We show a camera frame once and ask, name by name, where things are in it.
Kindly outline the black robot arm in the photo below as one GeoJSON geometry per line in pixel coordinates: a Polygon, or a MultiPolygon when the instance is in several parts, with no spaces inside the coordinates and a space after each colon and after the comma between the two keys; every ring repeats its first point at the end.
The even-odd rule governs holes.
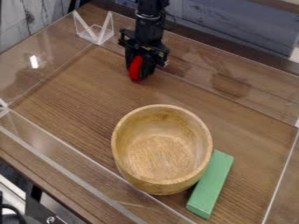
{"type": "Polygon", "coordinates": [[[135,29],[122,28],[118,43],[126,48],[126,69],[132,81],[146,79],[167,65],[170,49],[163,43],[166,7],[170,0],[138,0],[135,29]]]}

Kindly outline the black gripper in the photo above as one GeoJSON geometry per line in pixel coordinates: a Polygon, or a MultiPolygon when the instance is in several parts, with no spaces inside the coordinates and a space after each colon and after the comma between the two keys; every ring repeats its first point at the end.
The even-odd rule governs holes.
{"type": "Polygon", "coordinates": [[[154,72],[155,67],[168,65],[170,49],[158,41],[154,44],[142,43],[135,37],[135,31],[122,28],[118,44],[126,48],[126,69],[131,77],[135,76],[135,69],[131,67],[136,55],[142,56],[143,62],[139,69],[139,80],[146,79],[154,72]]]}

